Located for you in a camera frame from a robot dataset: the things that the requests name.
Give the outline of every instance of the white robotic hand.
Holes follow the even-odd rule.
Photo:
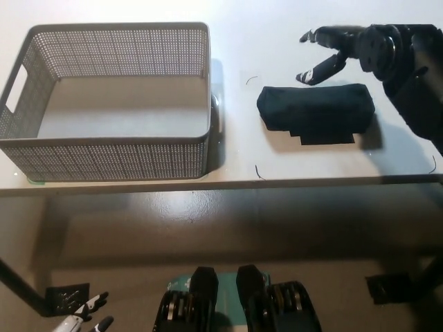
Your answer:
[[[92,319],[91,313],[95,313],[99,308],[106,304],[108,292],[99,294],[88,302],[83,304],[73,315],[64,319],[64,321],[57,326],[53,332],[78,332],[83,322],[88,322]],[[104,332],[112,324],[114,319],[112,316],[106,317],[100,323],[95,325],[90,332]]]

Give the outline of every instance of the floor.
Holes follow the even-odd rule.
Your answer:
[[[39,290],[90,282],[94,294],[109,291],[94,317],[113,315],[110,332],[151,331],[177,275],[248,263],[273,282],[302,282],[324,332],[443,331],[443,289],[374,306],[365,285],[379,273],[417,274],[443,252],[438,184],[1,199],[0,210],[2,258]],[[2,332],[60,321],[0,286]]]

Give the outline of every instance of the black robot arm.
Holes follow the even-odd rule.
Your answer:
[[[419,137],[443,155],[443,33],[432,25],[323,26],[305,33],[310,41],[338,50],[296,79],[316,85],[345,67],[347,58],[383,83],[386,96]]]

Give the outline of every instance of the white table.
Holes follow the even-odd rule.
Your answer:
[[[302,146],[288,133],[267,131],[255,105],[263,86],[302,86],[297,73],[333,51],[299,44],[310,28],[332,24],[399,23],[443,26],[439,0],[41,0],[7,1],[0,12],[0,82],[6,82],[28,29],[37,24],[204,21],[210,26],[213,93],[219,105],[215,170],[195,181],[121,183],[28,182],[0,153],[0,195],[153,192],[247,187],[435,182],[443,157],[416,137],[383,93],[381,84],[349,60],[328,84],[363,83],[376,105],[377,126],[355,144]],[[247,85],[246,81],[253,76]],[[262,178],[259,179],[255,166]]]

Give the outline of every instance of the black metal bracket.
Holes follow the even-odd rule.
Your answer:
[[[0,282],[42,317],[73,314],[89,300],[89,284],[49,287],[42,297],[1,259]]]
[[[417,301],[443,283],[443,257],[436,257],[412,280],[408,273],[367,277],[369,293],[374,304]]]

